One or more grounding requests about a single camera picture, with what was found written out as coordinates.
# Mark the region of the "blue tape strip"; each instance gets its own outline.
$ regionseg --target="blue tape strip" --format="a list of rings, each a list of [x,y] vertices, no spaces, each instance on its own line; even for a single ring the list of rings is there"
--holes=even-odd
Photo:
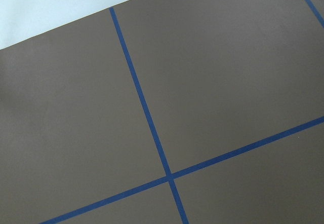
[[[203,169],[205,167],[208,167],[208,166],[214,165],[216,163],[222,162],[224,160],[227,160],[229,158],[238,156],[238,155],[243,154],[245,152],[251,151],[251,150],[253,150],[255,148],[258,148],[258,147],[261,147],[263,145],[272,143],[272,142],[274,142],[276,140],[279,140],[279,139],[285,138],[287,136],[293,135],[293,134],[298,133],[300,131],[303,131],[305,129],[314,127],[316,125],[319,125],[321,123],[324,123],[324,116],[320,117],[318,119],[312,120],[310,122],[307,122],[305,124],[299,125],[297,127],[294,127],[292,129],[286,130],[284,132],[278,133],[276,135],[270,136],[268,138],[259,140],[259,141],[255,142],[255,143],[248,144],[248,145],[246,145],[244,147],[241,147],[241,148],[236,149],[234,151],[231,151],[229,153],[223,154],[221,156],[212,158],[210,160],[204,161],[202,163],[199,163],[199,164],[193,165],[191,167],[188,167],[186,169],[175,172],[175,173],[172,174],[172,176],[171,176],[172,178],[166,177],[166,176],[161,177],[161,178],[159,178],[157,180],[148,182],[148,183],[143,184],[141,186],[135,187],[135,188],[133,188],[131,190],[127,190],[127,191],[122,192],[120,194],[117,194],[117,195],[114,195],[114,196],[109,197],[107,199],[98,201],[98,202],[93,203],[91,205],[87,205],[87,206],[82,207],[80,209],[77,209],[77,210],[71,211],[69,213],[66,213],[64,215],[58,216],[56,218],[44,221],[44,222],[42,222],[40,224],[53,224],[53,223],[58,223],[58,222],[70,219],[70,218],[75,217],[77,215],[81,215],[81,214],[86,213],[88,211],[97,209],[97,208],[102,207],[104,205],[108,205],[108,204],[110,204],[112,202],[121,200],[123,198],[129,197],[131,195],[134,195],[134,194],[137,194],[139,192],[145,191],[147,189],[153,188],[153,187],[158,186],[158,185],[160,185],[162,183],[165,183],[165,182],[169,182],[171,190],[176,189],[176,186],[175,186],[174,180],[173,180],[175,178],[179,178],[179,177],[182,177],[184,175],[190,174],[192,172],[199,171],[199,170],[201,170],[201,169]]]
[[[255,148],[258,148],[258,147],[261,147],[263,145],[272,143],[272,142],[274,142],[276,140],[285,138],[287,136],[290,136],[290,135],[295,134],[297,132],[300,132],[302,130],[311,128],[311,127],[313,127],[315,125],[318,125],[318,124],[321,124],[321,123],[324,123],[324,116],[321,117],[321,118],[315,119],[313,121],[307,122],[305,124],[299,125],[297,127],[294,127],[292,129],[286,130],[284,132],[281,132],[281,133],[272,135],[272,136],[270,136],[268,138],[259,140],[257,142],[252,143],[252,144],[248,144],[246,146],[243,146],[243,147],[238,148],[236,150],[233,150],[231,152],[225,153],[225,154],[220,155],[218,157],[212,158],[210,160],[201,162],[201,163],[196,164],[194,166],[191,166],[191,167],[188,167],[186,169],[183,169],[183,170],[180,170],[178,172],[175,172],[175,173],[172,174],[172,177],[173,178],[178,178],[178,177],[187,175],[189,173],[196,172],[196,171],[201,170],[201,169],[203,169],[205,167],[209,167],[209,166],[214,165],[216,163],[225,161],[225,160],[227,160],[229,158],[238,156],[238,155],[243,154],[245,152],[251,151],[251,150],[253,150]]]
[[[305,1],[308,4],[308,6],[310,7],[310,9],[312,10],[312,12],[314,13],[314,15],[316,16],[316,18],[318,19],[318,21],[320,22],[320,24],[322,25],[322,27],[324,28],[324,19],[320,15],[319,11],[316,9],[313,2],[311,0],[305,0]]]
[[[142,105],[142,108],[144,110],[144,114],[145,114],[147,123],[149,125],[151,134],[153,136],[157,152],[158,152],[158,154],[160,156],[160,159],[161,159],[164,171],[166,173],[166,176],[169,178],[169,185],[170,185],[174,200],[176,202],[180,217],[182,219],[183,224],[188,224],[189,223],[188,218],[187,218],[186,213],[184,211],[184,208],[183,208],[183,205],[182,205],[178,190],[176,188],[174,180],[170,178],[170,176],[172,175],[171,170],[170,170],[166,155],[164,153],[164,150],[162,148],[160,139],[158,137],[158,134],[157,134],[157,131],[156,131],[156,128],[155,128],[151,113],[150,113],[150,111],[148,109],[148,106],[147,106],[147,103],[146,103],[146,100],[145,100],[145,97],[144,97],[140,82],[139,82],[139,80],[137,78],[135,68],[134,68],[131,56],[130,56],[130,54],[128,52],[128,48],[127,48],[127,45],[126,45],[122,30],[120,28],[120,25],[119,25],[115,10],[114,10],[113,7],[109,8],[109,10],[110,10],[110,14],[111,14],[111,17],[112,17],[112,21],[113,21],[113,23],[115,25],[115,29],[116,29],[116,32],[117,32],[121,47],[123,49],[123,52],[124,52],[124,55],[125,55],[125,58],[126,58],[126,61],[127,61],[127,65],[128,65],[128,67],[130,69],[130,72],[131,72],[131,75],[132,75],[132,78],[133,78],[133,81],[134,81],[134,85],[135,85],[138,97],[140,98],[141,105]]]
[[[54,224],[54,223],[58,223],[58,222],[61,222],[61,221],[70,219],[70,218],[75,217],[77,215],[84,214],[84,213],[86,213],[88,211],[97,209],[97,208],[102,207],[104,205],[108,205],[110,203],[116,202],[116,201],[121,200],[123,198],[126,198],[126,197],[129,197],[131,195],[137,194],[139,192],[148,190],[148,189],[150,189],[152,187],[158,186],[158,185],[160,185],[162,183],[165,183],[165,182],[168,182],[168,178],[167,177],[161,177],[161,178],[159,178],[157,180],[148,182],[146,184],[143,184],[141,186],[138,186],[138,187],[135,187],[133,189],[127,190],[127,191],[122,192],[120,194],[111,196],[111,197],[109,197],[107,199],[100,200],[98,202],[95,202],[93,204],[87,205],[87,206],[82,207],[80,209],[77,209],[77,210],[71,211],[69,213],[63,214],[61,216],[58,216],[56,218],[53,218],[53,219],[44,221],[44,222],[42,222],[40,224]]]

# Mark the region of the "blue grid line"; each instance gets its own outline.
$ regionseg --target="blue grid line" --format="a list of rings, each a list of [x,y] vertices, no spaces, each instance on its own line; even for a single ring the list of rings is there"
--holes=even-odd
[[[319,11],[316,9],[313,2],[311,0],[305,0],[305,1],[308,4],[308,6],[310,7],[310,9],[312,10],[312,12],[314,13],[314,15],[316,16],[316,18],[318,19],[318,21],[320,22],[320,24],[322,25],[322,27],[324,28],[324,19],[320,15]]]
[[[188,221],[186,212],[185,212],[185,210],[183,208],[183,204],[181,202],[181,198],[179,196],[179,192],[177,190],[176,184],[174,182],[174,179],[171,177],[172,174],[171,174],[171,170],[170,170],[170,167],[169,167],[169,164],[168,164],[168,161],[167,161],[167,157],[166,157],[166,155],[165,155],[165,153],[163,151],[163,148],[162,148],[160,139],[158,137],[158,134],[157,134],[157,131],[156,131],[156,128],[155,128],[151,113],[150,113],[150,111],[148,109],[148,106],[147,106],[147,103],[146,103],[146,100],[145,100],[145,97],[144,97],[144,93],[142,91],[140,82],[139,82],[139,80],[137,78],[136,71],[135,71],[131,56],[130,56],[130,54],[128,52],[128,48],[127,48],[127,45],[126,45],[126,42],[125,42],[125,39],[124,39],[124,36],[123,36],[123,33],[122,33],[122,29],[120,28],[120,25],[119,25],[115,10],[114,10],[113,7],[111,7],[111,8],[109,8],[109,11],[110,11],[113,23],[115,25],[115,29],[116,29],[116,32],[117,32],[117,35],[118,35],[118,38],[119,38],[119,41],[120,41],[120,45],[121,45],[121,47],[123,49],[123,52],[124,52],[124,55],[125,55],[125,58],[126,58],[126,61],[127,61],[127,65],[128,65],[129,70],[131,72],[131,75],[132,75],[132,78],[133,78],[133,82],[134,82],[138,97],[139,97],[139,99],[141,101],[141,105],[142,105],[142,108],[143,108],[147,123],[149,125],[151,134],[153,136],[153,140],[154,140],[157,152],[158,152],[158,154],[160,156],[164,171],[165,171],[166,176],[168,178],[169,185],[170,185],[170,188],[171,188],[171,192],[172,192],[174,200],[176,202],[176,205],[177,205],[177,208],[178,208],[182,223],[183,224],[189,224],[189,221]]]
[[[291,136],[293,134],[296,134],[298,132],[301,132],[303,130],[309,129],[311,127],[314,127],[314,126],[322,124],[322,123],[324,123],[324,116],[320,117],[318,119],[309,121],[309,122],[307,122],[305,124],[296,126],[294,128],[288,129],[288,130],[283,131],[281,133],[278,133],[278,134],[272,135],[270,137],[261,139],[261,140],[259,140],[257,142],[248,144],[248,145],[243,146],[241,148],[238,148],[238,149],[236,149],[234,151],[228,152],[226,154],[220,155],[218,157],[212,158],[210,160],[204,161],[202,163],[199,163],[199,164],[193,165],[191,167],[185,168],[183,170],[180,170],[178,172],[175,172],[175,173],[172,174],[172,179],[179,178],[179,177],[185,176],[187,174],[199,171],[199,170],[201,170],[203,168],[206,168],[208,166],[215,165],[215,164],[217,164],[219,162],[222,162],[222,161],[225,161],[227,159],[236,157],[236,156],[241,155],[243,153],[246,153],[248,151],[251,151],[251,150],[254,150],[254,149],[259,148],[261,146],[264,146],[266,144],[275,142],[275,141],[277,141],[279,139]],[[169,178],[166,177],[166,176],[158,178],[158,179],[156,179],[154,181],[145,183],[145,184],[140,185],[138,187],[135,187],[133,189],[127,190],[125,192],[122,192],[122,193],[119,193],[117,195],[111,196],[111,197],[109,197],[107,199],[95,202],[93,204],[87,205],[87,206],[82,207],[80,209],[77,209],[77,210],[71,211],[69,213],[63,214],[63,215],[58,216],[56,218],[44,221],[44,222],[42,222],[40,224],[54,224],[54,223],[58,223],[58,222],[70,219],[70,218],[75,217],[77,215],[84,214],[84,213],[86,213],[88,211],[97,209],[97,208],[102,207],[104,205],[108,205],[110,203],[116,202],[116,201],[121,200],[123,198],[129,197],[131,195],[134,195],[134,194],[137,194],[139,192],[145,191],[147,189],[153,188],[155,186],[161,185],[161,184],[166,183],[168,181],[169,181]]]

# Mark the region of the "diagonal blue line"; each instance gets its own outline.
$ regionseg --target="diagonal blue line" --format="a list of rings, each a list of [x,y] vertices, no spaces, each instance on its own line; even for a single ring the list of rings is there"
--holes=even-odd
[[[251,150],[256,149],[258,147],[261,147],[263,145],[272,143],[272,142],[274,142],[276,140],[285,138],[287,136],[293,135],[293,134],[298,133],[300,131],[303,131],[305,129],[314,127],[314,126],[319,125],[321,123],[324,123],[324,116],[323,117],[320,117],[318,119],[312,120],[310,122],[307,122],[305,124],[299,125],[297,127],[291,128],[289,130],[283,131],[283,132],[278,133],[276,135],[273,135],[273,136],[267,137],[265,139],[259,140],[259,141],[255,142],[255,143],[248,144],[248,145],[246,145],[244,147],[241,147],[241,148],[236,149],[234,151],[231,151],[229,153],[220,155],[218,157],[212,158],[210,160],[204,161],[202,163],[199,163],[199,164],[193,165],[191,167],[188,167],[186,169],[183,169],[183,170],[180,170],[178,172],[175,172],[175,173],[172,174],[172,176],[171,176],[172,178],[171,179],[170,179],[170,177],[166,177],[166,176],[165,177],[161,177],[159,179],[156,179],[154,181],[148,182],[146,184],[143,184],[141,186],[135,187],[133,189],[127,190],[125,192],[122,192],[120,194],[114,195],[114,196],[109,197],[107,199],[104,199],[104,200],[98,201],[96,203],[87,205],[87,206],[82,207],[80,209],[77,209],[77,210],[71,211],[69,213],[66,213],[64,215],[58,216],[56,218],[53,218],[53,219],[44,221],[44,222],[42,222],[40,224],[53,224],[53,223],[58,223],[58,222],[61,222],[61,221],[70,219],[70,218],[75,217],[77,215],[84,214],[84,213],[86,213],[88,211],[97,209],[97,208],[102,207],[104,205],[108,205],[108,204],[110,204],[112,202],[121,200],[123,198],[129,197],[131,195],[134,195],[134,194],[137,194],[139,192],[145,191],[147,189],[153,188],[153,187],[158,186],[158,185],[160,185],[162,183],[165,183],[165,182],[169,182],[170,188],[172,189],[172,188],[175,187],[175,185],[173,186],[173,183],[174,183],[174,180],[173,179],[175,179],[175,178],[179,178],[179,177],[182,177],[184,175],[190,174],[192,172],[199,171],[199,170],[201,170],[201,169],[203,169],[205,167],[212,166],[212,165],[217,164],[219,162],[222,162],[224,160],[227,160],[227,159],[230,159],[232,157],[238,156],[240,154],[243,154],[245,152],[251,151]]]
[[[131,72],[131,75],[132,75],[132,78],[133,78],[133,81],[134,81],[134,85],[135,85],[138,97],[140,98],[141,105],[142,105],[142,108],[143,108],[147,123],[149,125],[151,134],[153,136],[157,152],[158,152],[158,154],[160,156],[160,159],[161,159],[164,171],[166,173],[166,176],[169,179],[169,185],[170,185],[174,200],[176,202],[176,205],[177,205],[181,220],[182,220],[183,224],[188,224],[189,221],[188,221],[188,218],[187,218],[186,213],[184,211],[183,204],[181,202],[181,199],[180,199],[176,184],[174,183],[174,180],[172,178],[170,178],[171,170],[170,170],[166,155],[164,153],[164,150],[162,148],[160,139],[158,137],[158,134],[157,134],[157,131],[156,131],[156,128],[155,128],[151,113],[150,113],[150,111],[148,109],[148,106],[147,106],[147,103],[146,103],[146,100],[145,100],[145,97],[144,97],[140,82],[139,82],[139,80],[137,78],[135,68],[134,68],[131,56],[130,56],[130,54],[128,52],[128,48],[127,48],[127,45],[126,45],[126,42],[125,42],[125,39],[124,39],[124,36],[123,36],[123,33],[122,33],[122,29],[120,28],[120,25],[119,25],[115,10],[114,10],[113,7],[109,8],[109,10],[110,10],[110,14],[111,14],[111,17],[112,17],[112,21],[113,21],[113,23],[115,25],[115,29],[116,29],[116,32],[117,32],[117,35],[118,35],[118,38],[119,38],[119,41],[120,41],[120,45],[121,45],[121,47],[123,49],[123,52],[124,52],[124,55],[125,55],[125,58],[126,58],[126,61],[127,61],[127,65],[128,65],[128,67],[130,69],[130,72]]]
[[[310,9],[312,10],[312,12],[314,13],[314,15],[316,16],[316,18],[318,19],[318,21],[320,22],[320,24],[322,25],[322,27],[324,28],[324,19],[320,15],[319,11],[316,9],[313,2],[311,0],[305,0],[305,1],[308,4],[308,6],[310,7]]]
[[[140,185],[138,187],[135,187],[133,189],[127,190],[127,191],[122,192],[120,194],[111,196],[111,197],[109,197],[107,199],[100,200],[98,202],[95,202],[93,204],[87,205],[87,206],[82,207],[80,209],[71,211],[69,213],[60,215],[60,216],[58,216],[56,218],[53,218],[53,219],[50,219],[50,220],[47,220],[47,221],[44,221],[44,222],[42,222],[40,224],[54,224],[54,223],[58,223],[58,222],[61,222],[61,221],[70,219],[70,218],[75,217],[77,215],[84,214],[84,213],[86,213],[88,211],[91,211],[91,210],[97,209],[99,207],[102,207],[104,205],[108,205],[110,203],[116,202],[118,200],[121,200],[123,198],[126,198],[126,197],[129,197],[131,195],[137,194],[139,192],[145,191],[147,189],[150,189],[152,187],[158,186],[158,185],[160,185],[162,183],[165,183],[165,182],[168,182],[168,178],[167,177],[161,177],[159,179],[156,179],[154,181],[151,181],[151,182],[148,182],[146,184]]]
[[[201,170],[201,169],[203,169],[205,167],[208,167],[208,166],[214,165],[216,163],[225,161],[225,160],[227,160],[229,158],[238,156],[238,155],[243,154],[245,152],[251,151],[251,150],[253,150],[255,148],[258,148],[258,147],[261,147],[263,145],[272,143],[272,142],[274,142],[276,140],[285,138],[287,136],[290,136],[290,135],[295,134],[297,132],[300,132],[302,130],[311,128],[311,127],[313,127],[315,125],[318,125],[318,124],[321,124],[321,123],[324,123],[324,116],[320,117],[318,119],[312,120],[310,122],[307,122],[305,124],[299,125],[297,127],[291,128],[289,130],[283,131],[281,133],[272,135],[272,136],[270,136],[268,138],[261,139],[261,140],[259,140],[257,142],[252,143],[252,144],[248,144],[246,146],[243,146],[243,147],[238,148],[236,150],[233,150],[231,152],[225,153],[225,154],[220,155],[218,157],[215,157],[215,158],[209,159],[207,161],[198,163],[198,164],[193,165],[191,167],[188,167],[186,169],[180,170],[178,172],[173,173],[172,176],[173,176],[173,178],[178,178],[178,177],[187,175],[189,173],[196,172],[196,171]]]

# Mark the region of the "blue tape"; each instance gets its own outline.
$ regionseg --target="blue tape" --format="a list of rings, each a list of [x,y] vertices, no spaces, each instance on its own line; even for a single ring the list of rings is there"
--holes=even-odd
[[[320,15],[319,11],[316,9],[313,2],[311,0],[305,0],[305,1],[308,4],[308,6],[310,7],[310,9],[312,10],[312,12],[314,13],[314,15],[316,16],[316,18],[318,19],[318,21],[320,22],[320,24],[322,25],[322,27],[324,28],[324,19]]]
[[[116,29],[116,32],[117,32],[117,35],[118,35],[118,38],[119,38],[119,41],[120,41],[120,45],[121,45],[121,47],[123,49],[123,52],[124,52],[124,55],[125,55],[125,58],[126,58],[126,61],[127,61],[127,65],[128,65],[129,70],[131,72],[131,75],[132,75],[132,78],[133,78],[133,81],[134,81],[134,85],[135,85],[138,97],[140,98],[141,105],[142,105],[142,108],[143,108],[147,123],[149,125],[151,134],[153,136],[153,140],[154,140],[157,152],[158,152],[158,154],[160,156],[160,159],[161,159],[164,171],[166,173],[166,176],[169,178],[169,185],[170,185],[174,200],[176,202],[176,205],[177,205],[177,208],[178,208],[182,223],[183,224],[188,224],[189,221],[188,221],[188,218],[187,218],[186,213],[184,211],[184,208],[183,208],[183,205],[182,205],[178,190],[176,188],[176,184],[174,183],[174,180],[170,178],[170,176],[172,175],[171,170],[170,170],[166,155],[164,153],[164,150],[162,148],[160,139],[158,137],[158,134],[157,134],[157,131],[156,131],[156,128],[155,128],[151,113],[150,113],[150,111],[148,109],[148,106],[147,106],[147,103],[146,103],[146,100],[145,100],[145,97],[144,97],[140,82],[139,82],[139,80],[137,78],[135,68],[134,68],[131,56],[130,56],[130,54],[128,52],[128,48],[127,48],[127,45],[126,45],[122,30],[120,28],[120,25],[119,25],[115,10],[114,10],[113,7],[109,8],[109,10],[110,10],[110,14],[111,14],[111,17],[112,17],[112,21],[113,21],[113,23],[115,25],[115,29]]]
[[[292,129],[289,129],[289,130],[283,131],[281,133],[272,135],[272,136],[270,136],[268,138],[261,139],[261,140],[259,140],[257,142],[252,143],[252,144],[248,144],[246,146],[243,146],[243,147],[238,148],[236,150],[233,150],[231,152],[225,153],[225,154],[220,155],[218,157],[212,158],[210,160],[198,163],[198,164],[196,164],[194,166],[191,166],[191,167],[188,167],[186,169],[175,172],[175,173],[172,174],[172,177],[173,178],[178,178],[178,177],[187,175],[189,173],[196,172],[196,171],[201,170],[201,169],[203,169],[205,167],[209,167],[211,165],[214,165],[216,163],[225,161],[225,160],[230,159],[232,157],[236,157],[236,156],[238,156],[240,154],[251,151],[251,150],[253,150],[255,148],[258,148],[258,147],[261,147],[263,145],[272,143],[272,142],[274,142],[276,140],[285,138],[287,136],[290,136],[290,135],[295,134],[297,132],[300,132],[300,131],[303,131],[305,129],[311,128],[311,127],[313,127],[315,125],[318,125],[318,124],[321,124],[321,123],[324,123],[324,116],[321,117],[321,118],[312,120],[310,122],[307,122],[305,124],[299,125],[297,127],[294,127]]]
[[[118,200],[121,200],[123,198],[126,198],[126,197],[129,197],[131,195],[134,195],[134,194],[137,194],[139,192],[142,192],[142,191],[145,191],[145,190],[148,190],[152,187],[155,187],[155,186],[158,186],[162,183],[165,183],[165,182],[168,182],[168,178],[167,177],[161,177],[159,179],[156,179],[154,181],[151,181],[151,182],[148,182],[148,183],[145,183],[143,185],[140,185],[138,187],[135,187],[133,189],[130,189],[130,190],[127,190],[125,192],[122,192],[120,194],[117,194],[117,195],[114,195],[114,196],[111,196],[107,199],[104,199],[104,200],[100,200],[98,202],[95,202],[93,204],[90,204],[90,205],[87,205],[85,207],[82,207],[80,209],[77,209],[77,210],[74,210],[74,211],[71,211],[69,213],[66,213],[66,214],[63,214],[63,215],[60,215],[56,218],[53,218],[53,219],[50,219],[50,220],[47,220],[47,221],[44,221],[40,224],[54,224],[54,223],[58,223],[58,222],[61,222],[61,221],[64,221],[64,220],[67,220],[67,219],[70,219],[72,217],[75,217],[77,215],[81,215],[81,214],[84,214],[88,211],[91,211],[91,210],[94,210],[94,209],[97,209],[99,207],[102,207],[104,205],[108,205],[110,203],[113,203],[113,202],[116,202]]]

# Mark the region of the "white surface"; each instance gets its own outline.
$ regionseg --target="white surface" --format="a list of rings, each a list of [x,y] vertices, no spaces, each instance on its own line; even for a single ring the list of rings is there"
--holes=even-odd
[[[0,0],[0,49],[124,1]]]

